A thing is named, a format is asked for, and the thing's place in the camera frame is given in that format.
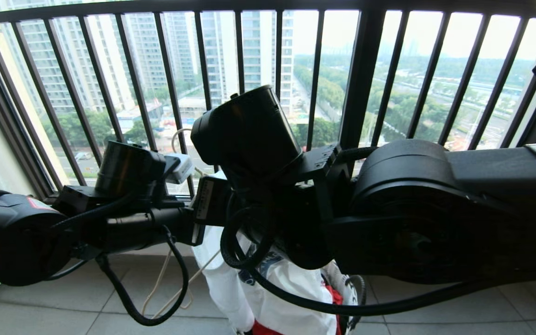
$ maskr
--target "white cable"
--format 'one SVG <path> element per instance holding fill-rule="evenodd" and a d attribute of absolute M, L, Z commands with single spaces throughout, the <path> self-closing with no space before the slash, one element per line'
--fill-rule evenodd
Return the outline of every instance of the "white cable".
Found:
<path fill-rule="evenodd" d="M 208 265 L 210 264 L 210 262 L 211 262 L 212 260 L 214 260 L 214 258 L 215 258 L 216 256 L 218 256 L 219 253 L 221 253 L 220 250 L 217 251 L 217 252 L 215 253 L 215 255 L 212 256 L 212 258 L 211 258 L 208 262 L 206 262 L 206 264 L 204 264 L 204 266 L 201 267 L 200 270 L 198 270 L 198 272 L 196 272 L 196 273 L 189 279 L 188 283 L 191 284 L 192 281 L 194 281 L 196 278 L 198 278 L 198 276 L 202 273 L 202 271 L 204 271 L 204 269 L 206 269 L 206 267 L 208 267 Z M 175 299 L 177 299 L 177 297 L 179 296 L 179 293 L 181 293 L 181 290 L 183 290 L 183 289 L 182 289 L 182 288 L 179 289 L 179 291 L 177 291 L 177 293 L 175 293 L 175 295 L 173 295 L 173 297 L 172 297 L 171 299 L 169 299 L 169 300 L 167 301 L 167 303 L 166 303 L 160 310 L 158 310 L 157 314 L 155 314 L 155 316 L 153 316 L 153 318 L 157 318 L 162 312 L 164 312 L 164 310 L 167 309 L 167 307 L 168 307 L 169 305 L 171 305 L 171 303 L 172 303 Z M 190 302 L 187 306 L 182 307 L 182 308 L 187 308 L 187 307 L 189 307 L 189 305 L 191 305 L 191 302 Z"/>
<path fill-rule="evenodd" d="M 156 282 L 156 284 L 154 285 L 153 290 L 150 292 L 150 294 L 149 294 L 148 297 L 146 298 L 146 301 L 144 301 L 144 305 L 142 306 L 142 315 L 144 315 L 144 312 L 146 312 L 146 306 L 147 306 L 148 303 L 150 302 L 150 299 L 153 298 L 153 295 L 156 293 L 156 291 L 157 291 L 157 289 L 158 289 L 158 286 L 160 285 L 160 281 L 161 281 L 162 278 L 164 277 L 164 272 L 165 272 L 166 269 L 167 269 L 168 260 L 171 258 L 171 254 L 172 254 L 172 251 L 169 249 L 169 250 L 168 250 L 168 254 L 167 254 L 167 256 L 166 256 L 165 259 L 164 259 L 164 263 L 162 264 L 162 268 L 160 269 L 160 273 L 158 274 L 157 282 Z"/>
<path fill-rule="evenodd" d="M 175 140 L 177 138 L 177 136 L 179 134 L 181 134 L 182 132 L 184 131 L 192 131 L 191 128 L 181 128 L 179 129 L 178 131 L 175 132 L 175 134 L 173 134 L 173 138 L 171 139 L 171 148 L 173 149 L 173 152 L 174 153 L 177 153 L 177 149 L 175 148 Z M 201 174 L 202 176 L 206 176 L 208 175 L 206 172 L 202 171 L 202 169 L 200 169 L 199 167 L 197 167 L 196 165 L 194 165 L 194 169 L 199 173 Z"/>

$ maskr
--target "white label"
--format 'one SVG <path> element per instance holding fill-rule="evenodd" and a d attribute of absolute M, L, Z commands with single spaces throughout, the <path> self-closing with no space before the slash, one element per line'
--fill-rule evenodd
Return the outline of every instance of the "white label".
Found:
<path fill-rule="evenodd" d="M 206 219 L 206 216 L 208 215 L 208 208 L 210 207 L 210 197 L 212 196 L 213 187 L 213 181 L 204 181 L 204 184 L 202 185 L 202 191 L 198 194 L 200 201 L 198 202 L 198 211 L 196 212 L 196 219 Z"/>

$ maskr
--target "black railing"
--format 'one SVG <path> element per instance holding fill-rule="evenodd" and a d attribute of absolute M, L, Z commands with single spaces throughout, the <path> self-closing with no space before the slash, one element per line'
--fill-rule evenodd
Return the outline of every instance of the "black railing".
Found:
<path fill-rule="evenodd" d="M 393 49 L 391 63 L 389 66 L 388 76 L 383 89 L 383 96 L 380 102 L 379 113 L 376 119 L 374 133 L 372 136 L 372 146 L 378 146 L 379 136 L 384 124 L 385 113 L 389 104 L 390 95 L 392 93 L 394 78 L 398 66 L 398 61 L 401 56 L 402 43 L 406 28 L 408 26 L 408 19 L 410 11 L 426 10 L 426 11 L 441 11 L 442 21 L 438 30 L 438 35 L 434 44 L 432 55 L 430 56 L 429 64 L 425 72 L 425 78 L 423 85 L 417 98 L 417 104 L 415 105 L 414 113 L 411 117 L 409 130 L 407 133 L 408 138 L 412 138 L 415 135 L 417 125 L 425 105 L 425 100 L 428 95 L 429 87 L 434 77 L 434 71 L 440 57 L 442 43 L 445 39 L 445 33 L 448 28 L 449 18 L 451 13 L 455 12 L 469 12 L 469 13 L 482 13 L 482 20 L 479 26 L 477 36 L 475 38 L 474 46 L 471 49 L 469 59 L 466 63 L 462 79 L 459 83 L 458 90 L 455 94 L 449 114 L 445 121 L 444 127 L 439 137 L 439 143 L 444 145 L 449 137 L 450 131 L 456 120 L 456 116 L 459 112 L 459 107 L 464 98 L 464 94 L 469 85 L 470 77 L 472 76 L 476 61 L 478 59 L 479 51 L 483 43 L 483 38 L 487 32 L 489 26 L 489 20 L 491 15 L 505 14 L 515 15 L 521 17 L 520 24 L 517 28 L 515 36 L 512 41 L 512 45 L 508 51 L 508 56 L 504 61 L 496 84 L 494 85 L 491 93 L 491 98 L 487 102 L 485 110 L 482 114 L 481 121 L 476 128 L 474 136 L 469 145 L 469 149 L 475 149 L 485 131 L 485 127 L 491 117 L 492 112 L 496 106 L 496 102 L 500 97 L 500 93 L 506 82 L 509 70 L 514 62 L 516 52 L 519 48 L 523 33 L 527 27 L 529 18 L 536 17 L 536 2 L 530 2 L 527 0 L 513 0 L 513 1 L 497 1 L 497 0 L 458 0 L 458 1 L 440 1 L 440 0 L 392 0 L 387 2 L 376 1 L 364 1 L 364 0 L 274 0 L 270 2 L 259 1 L 247 1 L 247 0 L 171 0 L 171 1 L 127 1 L 127 2 L 114 2 L 112 5 L 108 3 L 89 3 L 89 4 L 74 4 L 65 6 L 54 7 L 40 7 L 40 8 L 28 8 L 17 9 L 13 11 L 0 12 L 0 23 L 11 23 L 15 38 L 19 43 L 21 54 L 28 66 L 28 71 L 44 110 L 47 113 L 51 125 L 59 140 L 60 146 L 64 151 L 66 158 L 69 161 L 70 168 L 76 176 L 77 181 L 81 185 L 85 185 L 86 181 L 80 168 L 74 158 L 74 153 L 70 148 L 70 144 L 66 138 L 66 134 L 61 128 L 60 122 L 55 114 L 53 105 L 45 86 L 39 76 L 38 68 L 34 62 L 34 58 L 28 49 L 25 34 L 22 30 L 21 21 L 26 20 L 42 20 L 45 23 L 49 40 L 53 45 L 53 51 L 55 57 L 60 66 L 64 82 L 68 88 L 70 97 L 72 99 L 74 108 L 76 109 L 77 116 L 79 117 L 81 126 L 85 131 L 85 137 L 89 146 L 92 149 L 92 153 L 96 159 L 98 165 L 101 163 L 101 154 L 96 144 L 96 139 L 89 125 L 85 109 L 80 102 L 77 94 L 77 87 L 74 85 L 72 74 L 68 69 L 67 59 L 64 55 L 61 45 L 58 40 L 57 31 L 53 19 L 59 17 L 75 17 L 79 20 L 81 32 L 85 39 L 87 51 L 91 59 L 92 66 L 94 68 L 94 74 L 96 75 L 96 81 L 100 87 L 102 98 L 106 106 L 108 116 L 110 117 L 110 123 L 113 127 L 115 137 L 119 141 L 125 140 L 124 135 L 121 133 L 121 127 L 115 114 L 115 108 L 110 97 L 110 89 L 107 87 L 107 81 L 104 77 L 104 73 L 101 69 L 101 62 L 98 58 L 98 53 L 93 42 L 92 32 L 87 24 L 87 17 L 89 15 L 101 15 L 111 14 L 115 16 L 117 27 L 119 28 L 119 36 L 121 37 L 121 46 L 125 53 L 125 60 L 127 63 L 128 75 L 132 81 L 134 87 L 134 95 L 140 108 L 140 113 L 147 134 L 147 141 L 151 150 L 157 150 L 155 138 L 153 134 L 153 127 L 147 114 L 147 107 L 140 85 L 140 79 L 136 72 L 136 66 L 134 63 L 134 56 L 128 43 L 128 36 L 126 30 L 126 14 L 127 13 L 154 13 L 156 30 L 158 34 L 158 40 L 160 42 L 160 49 L 162 55 L 162 65 L 164 66 L 166 80 L 168 84 L 168 93 L 170 95 L 171 105 L 173 109 L 173 115 L 176 123 L 176 127 L 180 129 L 182 127 L 181 114 L 179 112 L 179 104 L 177 103 L 177 92 L 174 84 L 173 69 L 171 68 L 170 55 L 166 45 L 166 31 L 163 27 L 161 15 L 162 13 L 168 13 L 173 11 L 193 11 L 195 18 L 197 47 L 200 54 L 200 66 L 202 73 L 202 83 L 204 87 L 204 98 L 206 102 L 206 109 L 211 108 L 210 87 L 208 83 L 208 72 L 206 62 L 206 51 L 204 48 L 201 12 L 202 11 L 220 11 L 228 10 L 234 12 L 235 17 L 235 29 L 236 29 L 236 47 L 237 47 L 237 64 L 238 64 L 238 82 L 240 87 L 240 93 L 245 91 L 244 85 L 244 59 L 243 59 L 243 45 L 242 45 L 242 27 L 241 27 L 241 12 L 251 10 L 272 10 L 276 11 L 276 63 L 275 63 L 275 87 L 276 94 L 280 95 L 281 87 L 281 51 L 282 51 L 282 28 L 283 28 L 283 11 L 293 9 L 313 9 L 318 10 L 318 24 L 315 43 L 315 61 L 313 66 L 313 78 L 311 82 L 311 96 L 310 96 L 310 108 L 309 108 L 309 121 L 308 121 L 308 134 L 307 134 L 307 150 L 311 149 L 313 139 L 313 127 L 315 122 L 315 108 L 317 102 L 317 86 L 320 71 L 320 58 L 322 52 L 322 33 L 325 19 L 325 11 L 331 9 L 356 9 L 359 10 L 359 21 L 357 24 L 357 33 L 355 36 L 355 46 L 353 49 L 353 55 L 351 56 L 350 72 L 348 76 L 348 86 L 345 96 L 345 101 L 342 111 L 341 133 L 340 143 L 344 148 L 357 147 L 359 145 L 360 136 L 362 132 L 362 125 L 366 113 L 366 107 L 368 104 L 368 94 L 374 78 L 374 69 L 376 66 L 376 60 L 378 57 L 378 49 L 381 40 L 382 27 L 384 22 L 385 13 L 390 9 L 402 10 L 402 18 L 400 20 L 400 26 L 396 34 L 396 41 Z M 6 127 L 12 127 L 14 120 L 17 120 L 15 127 L 18 129 L 15 137 L 9 137 L 9 141 L 17 141 L 18 138 L 22 138 L 25 142 L 25 146 L 18 148 L 24 155 L 30 159 L 30 154 L 26 153 L 26 147 L 33 146 L 36 150 L 36 154 L 42 160 L 44 170 L 42 174 L 38 169 L 34 167 L 34 161 L 30 165 L 30 173 L 34 174 L 34 182 L 40 182 L 39 187 L 47 193 L 47 187 L 42 185 L 42 180 L 50 178 L 54 187 L 60 189 L 61 181 L 58 178 L 51 160 L 47 157 L 43 145 L 41 144 L 38 134 L 36 133 L 31 121 L 27 115 L 26 109 L 20 101 L 17 90 L 13 87 L 11 82 L 11 76 L 9 74 L 4 60 L 0 52 L 0 115 L 4 113 L 4 119 L 9 125 Z M 508 130 L 504 136 L 501 146 L 507 147 L 513 140 L 516 130 L 523 120 L 525 111 L 527 110 L 534 92 L 536 91 L 536 80 L 532 80 L 527 89 L 523 93 L 523 99 L 521 104 L 515 111 L 512 123 L 509 125 Z M 185 138 L 183 133 L 179 135 L 181 152 L 187 153 L 187 146 L 185 145 Z M 188 187 L 190 195 L 194 193 L 194 185 L 191 178 L 188 180 Z"/>

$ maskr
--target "balcony railing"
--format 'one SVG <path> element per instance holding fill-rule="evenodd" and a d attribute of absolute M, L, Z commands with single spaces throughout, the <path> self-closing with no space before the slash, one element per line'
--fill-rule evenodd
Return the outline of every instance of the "balcony railing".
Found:
<path fill-rule="evenodd" d="M 47 94 L 43 79 L 39 74 L 38 66 L 34 61 L 34 56 L 30 52 L 26 34 L 24 32 L 22 21 L 40 20 L 44 23 L 47 36 L 53 47 L 55 58 L 57 59 L 64 83 L 68 89 L 69 96 L 72 100 L 73 107 L 76 110 L 77 117 L 87 140 L 88 146 L 96 163 L 101 163 L 101 151 L 93 134 L 91 124 L 87 118 L 86 109 L 79 98 L 80 87 L 76 86 L 72 71 L 68 62 L 68 56 L 64 54 L 58 30 L 55 27 L 54 19 L 61 17 L 77 18 L 86 43 L 87 53 L 90 57 L 96 82 L 100 88 L 104 106 L 108 113 L 108 118 L 112 125 L 115 137 L 118 141 L 124 141 L 125 137 L 121 131 L 120 121 L 117 117 L 115 106 L 111 101 L 110 88 L 108 87 L 108 78 L 102 70 L 100 54 L 96 50 L 96 43 L 92 37 L 91 27 L 87 23 L 89 15 L 110 14 L 114 16 L 116 25 L 121 37 L 121 48 L 125 53 L 125 63 L 127 64 L 128 76 L 134 87 L 134 96 L 140 107 L 140 115 L 143 121 L 143 127 L 147 135 L 147 142 L 151 150 L 157 150 L 157 144 L 153 133 L 153 125 L 149 118 L 146 107 L 145 95 L 140 84 L 140 78 L 136 70 L 136 61 L 134 59 L 134 50 L 128 42 L 126 14 L 128 13 L 153 13 L 157 38 L 160 41 L 160 53 L 162 55 L 162 66 L 166 74 L 168 84 L 168 94 L 173 110 L 174 122 L 177 129 L 183 127 L 181 113 L 177 101 L 177 91 L 173 76 L 174 68 L 170 62 L 170 52 L 166 43 L 166 27 L 161 19 L 163 13 L 175 11 L 193 11 L 195 17 L 196 42 L 200 58 L 200 67 L 202 74 L 202 83 L 204 90 L 204 100 L 206 110 L 213 106 L 211 102 L 210 87 L 208 82 L 207 57 L 204 47 L 204 35 L 202 33 L 202 11 L 232 11 L 234 13 L 234 29 L 236 35 L 236 54 L 238 67 L 238 84 L 240 93 L 245 91 L 244 77 L 244 53 L 243 53 L 243 35 L 242 35 L 242 11 L 259 11 L 270 10 L 276 11 L 276 61 L 275 61 L 275 92 L 276 95 L 281 93 L 281 73 L 282 73 L 282 47 L 283 47 L 283 13 L 288 10 L 312 9 L 318 11 L 317 31 L 315 35 L 315 59 L 313 64 L 313 73 L 311 77 L 311 92 L 309 98 L 308 127 L 307 127 L 307 150 L 311 150 L 312 136 L 314 135 L 315 110 L 317 104 L 318 79 L 321 66 L 322 55 L 322 36 L 324 30 L 325 12 L 333 9 L 354 9 L 359 11 L 359 19 L 355 34 L 355 44 L 351 55 L 349 66 L 349 75 L 347 81 L 347 90 L 342 108 L 340 144 L 343 148 L 357 147 L 360 144 L 362 136 L 362 126 L 368 106 L 369 92 L 374 81 L 374 70 L 378 61 L 378 50 L 381 44 L 382 30 L 385 16 L 388 10 L 400 10 L 402 16 L 400 25 L 396 34 L 396 41 L 393 47 L 389 71 L 381 101 L 379 103 L 379 112 L 375 120 L 375 126 L 372 132 L 371 146 L 378 146 L 378 141 L 385 125 L 385 116 L 393 92 L 398 63 L 402 53 L 404 36 L 408 27 L 409 13 L 411 11 L 440 11 L 442 13 L 441 23 L 435 37 L 434 47 L 430 55 L 429 63 L 423 77 L 419 95 L 415 104 L 414 112 L 410 118 L 407 138 L 415 137 L 415 131 L 419 125 L 423 113 L 426 98 L 434 72 L 440 59 L 442 45 L 445 39 L 446 31 L 449 26 L 450 16 L 456 12 L 481 13 L 482 19 L 476 33 L 474 46 L 470 51 L 468 61 L 464 68 L 462 78 L 458 83 L 458 89 L 453 97 L 449 114 L 445 120 L 444 126 L 438 138 L 441 145 L 446 144 L 451 129 L 455 125 L 459 108 L 463 102 L 464 94 L 468 89 L 470 78 L 473 74 L 475 64 L 479 58 L 479 51 L 483 44 L 483 39 L 489 27 L 492 15 L 513 15 L 520 17 L 516 32 L 512 38 L 512 43 L 508 53 L 503 61 L 502 68 L 497 80 L 493 85 L 489 100 L 485 105 L 478 125 L 474 129 L 472 138 L 468 145 L 469 150 L 477 148 L 485 131 L 488 122 L 494 112 L 494 108 L 500 99 L 500 93 L 504 89 L 504 84 L 508 78 L 509 72 L 515 61 L 516 53 L 519 49 L 523 34 L 527 28 L 529 19 L 536 18 L 536 2 L 525 0 L 515 1 L 496 1 L 496 0 L 459 0 L 459 1 L 437 1 L 437 0 L 392 0 L 386 2 L 364 1 L 364 0 L 274 0 L 274 1 L 246 1 L 246 0 L 171 0 L 171 1 L 126 1 L 113 2 L 112 4 L 104 2 L 88 4 L 72 4 L 53 7 L 39 7 L 16 9 L 12 11 L 0 12 L 0 23 L 9 23 L 13 29 L 13 35 L 17 41 L 21 56 L 26 62 L 30 78 L 40 97 L 44 110 L 51 121 L 55 136 L 59 145 L 68 160 L 71 171 L 80 185 L 86 185 L 87 181 L 77 163 L 72 146 L 67 138 L 67 134 L 62 129 L 62 125 L 55 114 L 51 98 Z M 523 122 L 525 112 L 529 108 L 534 93 L 536 92 L 536 80 L 532 79 L 523 90 L 519 106 L 515 107 L 512 121 L 504 133 L 500 147 L 508 147 L 513 142 L 517 129 Z M 17 87 L 13 84 L 12 75 L 8 70 L 6 61 L 0 50 L 0 126 L 6 133 L 10 145 L 16 152 L 19 161 L 27 174 L 37 188 L 38 195 L 46 197 L 54 193 L 63 185 L 63 180 L 51 160 L 50 153 L 39 139 L 38 130 L 35 129 L 31 121 L 29 111 L 21 100 Z M 183 133 L 179 134 L 181 152 L 187 153 L 187 146 Z M 194 193 L 194 183 L 192 178 L 188 180 L 189 193 Z"/>

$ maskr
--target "black cylindrical camera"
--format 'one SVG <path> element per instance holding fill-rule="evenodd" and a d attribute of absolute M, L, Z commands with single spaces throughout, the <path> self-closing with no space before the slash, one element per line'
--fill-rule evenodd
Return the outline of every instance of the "black cylindrical camera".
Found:
<path fill-rule="evenodd" d="M 270 85 L 204 113 L 191 139 L 202 160 L 221 165 L 236 190 L 276 180 L 302 155 Z"/>

